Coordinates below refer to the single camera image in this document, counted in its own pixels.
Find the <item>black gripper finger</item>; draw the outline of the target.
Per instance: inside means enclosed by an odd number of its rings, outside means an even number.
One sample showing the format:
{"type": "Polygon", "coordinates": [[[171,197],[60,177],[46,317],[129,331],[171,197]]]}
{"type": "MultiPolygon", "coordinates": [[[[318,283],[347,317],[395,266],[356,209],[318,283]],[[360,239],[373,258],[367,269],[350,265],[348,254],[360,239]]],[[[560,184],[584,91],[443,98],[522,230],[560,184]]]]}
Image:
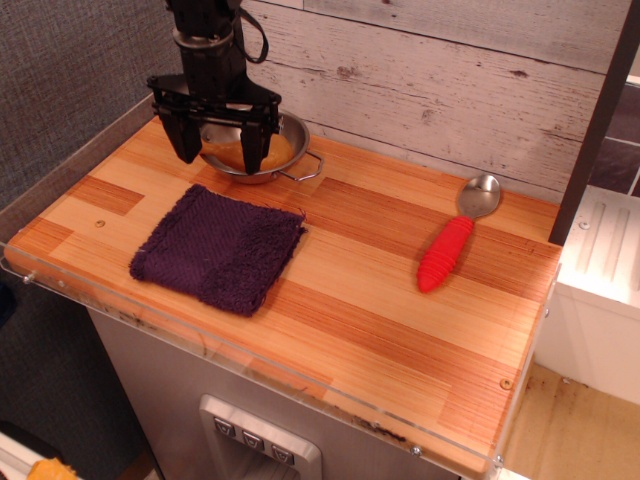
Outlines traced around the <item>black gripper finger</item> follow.
{"type": "Polygon", "coordinates": [[[241,127],[241,146],[245,172],[248,175],[260,171],[263,159],[268,155],[271,130],[259,123],[246,123],[241,127]]]}
{"type": "Polygon", "coordinates": [[[187,116],[159,113],[165,133],[179,159],[191,164],[202,149],[197,122],[187,116]]]}

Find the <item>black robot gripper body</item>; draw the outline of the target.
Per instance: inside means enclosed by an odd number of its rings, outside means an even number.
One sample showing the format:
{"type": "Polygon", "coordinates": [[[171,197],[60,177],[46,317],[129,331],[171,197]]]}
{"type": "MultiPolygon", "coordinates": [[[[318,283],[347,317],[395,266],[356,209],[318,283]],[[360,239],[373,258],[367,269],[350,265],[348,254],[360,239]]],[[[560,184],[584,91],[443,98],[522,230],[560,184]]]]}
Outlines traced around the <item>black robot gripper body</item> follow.
{"type": "Polygon", "coordinates": [[[193,135],[200,122],[233,126],[256,123],[269,133],[280,131],[279,94],[254,83],[247,65],[266,60],[269,43],[250,55],[243,33],[203,37],[172,31],[183,72],[152,76],[153,108],[169,135],[193,135]]]}

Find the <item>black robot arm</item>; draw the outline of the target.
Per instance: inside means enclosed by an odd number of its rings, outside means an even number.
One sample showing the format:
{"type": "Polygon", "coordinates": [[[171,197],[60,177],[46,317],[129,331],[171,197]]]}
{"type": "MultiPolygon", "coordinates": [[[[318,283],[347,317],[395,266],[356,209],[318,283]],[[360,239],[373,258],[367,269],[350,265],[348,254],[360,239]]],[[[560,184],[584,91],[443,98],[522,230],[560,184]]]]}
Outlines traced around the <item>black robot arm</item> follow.
{"type": "Polygon", "coordinates": [[[264,62],[269,43],[262,38],[260,54],[245,49],[243,25],[264,29],[239,1],[168,1],[180,50],[180,74],[151,76],[152,108],[177,156],[191,163],[201,151],[204,124],[240,130],[246,173],[259,172],[271,136],[279,131],[281,96],[254,83],[247,65],[264,62]]]}

